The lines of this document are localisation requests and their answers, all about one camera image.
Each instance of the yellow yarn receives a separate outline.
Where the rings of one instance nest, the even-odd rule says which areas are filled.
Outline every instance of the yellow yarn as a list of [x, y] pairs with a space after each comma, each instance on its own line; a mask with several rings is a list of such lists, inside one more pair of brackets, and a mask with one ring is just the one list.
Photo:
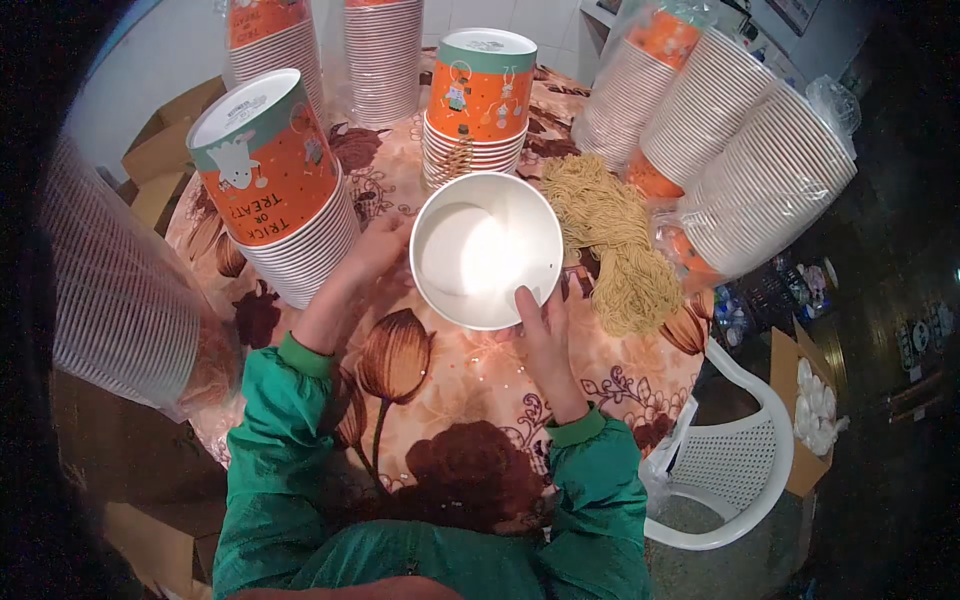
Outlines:
[[604, 331], [649, 333], [683, 305], [673, 265], [650, 240], [646, 202], [607, 171], [603, 158], [552, 158], [541, 188], [560, 219], [566, 252], [589, 247], [600, 262], [593, 312]]

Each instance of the round table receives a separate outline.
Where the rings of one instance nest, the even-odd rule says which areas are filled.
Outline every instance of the round table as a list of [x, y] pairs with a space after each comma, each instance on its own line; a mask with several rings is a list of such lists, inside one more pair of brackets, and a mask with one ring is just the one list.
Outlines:
[[[435, 50], [424, 49], [422, 103], [434, 61]], [[536, 185], [548, 158], [579, 154], [570, 123], [589, 94], [563, 75], [538, 69], [520, 177]], [[379, 131], [353, 127], [346, 118], [333, 123], [330, 146], [361, 223], [390, 211], [413, 218], [430, 194], [420, 181], [421, 116]], [[246, 351], [278, 344], [296, 321], [300, 311], [229, 252], [199, 176], [183, 192], [166, 239], [214, 310], [236, 322]], [[496, 533], [541, 526], [555, 490], [544, 430], [549, 407], [513, 343], [498, 344], [490, 332], [444, 320], [408, 287], [408, 269], [397, 265], [354, 307], [356, 327], [341, 346], [336, 400], [322, 422], [344, 450], [318, 479], [324, 504], [345, 509], [347, 520], [406, 516]], [[590, 308], [598, 273], [589, 252], [564, 264], [571, 366], [587, 398], [626, 421], [646, 453], [671, 430], [700, 371], [712, 293], [696, 295], [657, 333], [611, 338]], [[376, 384], [368, 383], [372, 390], [357, 383], [361, 356], [369, 369], [363, 379]], [[243, 419], [245, 403], [238, 394], [191, 419], [224, 467], [227, 432]], [[382, 435], [374, 448], [378, 420]]]

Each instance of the skeleton illustration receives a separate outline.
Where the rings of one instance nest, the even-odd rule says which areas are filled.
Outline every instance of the skeleton illustration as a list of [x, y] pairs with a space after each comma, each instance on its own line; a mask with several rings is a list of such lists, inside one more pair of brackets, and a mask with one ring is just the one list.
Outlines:
[[523, 112], [523, 108], [520, 107], [520, 101], [514, 98], [514, 80], [516, 80], [516, 67], [503, 67], [503, 88], [500, 91], [500, 100], [498, 101], [500, 106], [496, 107], [497, 102], [491, 103], [487, 108], [487, 112], [480, 117], [481, 124], [487, 125], [491, 122], [491, 110], [493, 110], [493, 107], [496, 107], [496, 126], [501, 130], [507, 127], [507, 114], [510, 112], [510, 105], [514, 106], [514, 116], [519, 116]]
[[219, 147], [210, 148], [206, 153], [217, 163], [220, 169], [220, 181], [225, 181], [237, 189], [247, 189], [253, 177], [253, 167], [256, 167], [256, 186], [263, 187], [267, 178], [260, 174], [260, 163], [250, 158], [250, 148], [247, 142], [253, 137], [253, 130], [241, 133], [226, 141]]

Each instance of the ghost illustration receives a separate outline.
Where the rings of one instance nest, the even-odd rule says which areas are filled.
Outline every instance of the ghost illustration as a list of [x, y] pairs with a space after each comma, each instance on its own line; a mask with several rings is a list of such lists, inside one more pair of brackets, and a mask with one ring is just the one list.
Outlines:
[[[213, 158], [220, 169], [220, 181], [226, 181], [237, 189], [247, 189], [253, 179], [253, 167], [259, 169], [260, 163], [250, 158], [247, 141], [253, 132], [237, 135], [232, 142], [226, 141], [219, 147], [210, 148], [206, 153]], [[257, 180], [257, 187], [263, 187]]]

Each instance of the white paper bowl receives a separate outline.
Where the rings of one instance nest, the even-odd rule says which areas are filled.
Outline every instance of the white paper bowl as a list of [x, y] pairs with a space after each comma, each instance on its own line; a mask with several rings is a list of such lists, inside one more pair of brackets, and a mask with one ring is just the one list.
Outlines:
[[560, 277], [564, 240], [547, 200], [524, 180], [471, 173], [438, 189], [410, 236], [417, 289], [445, 319], [481, 331], [520, 322], [514, 291], [543, 305]]

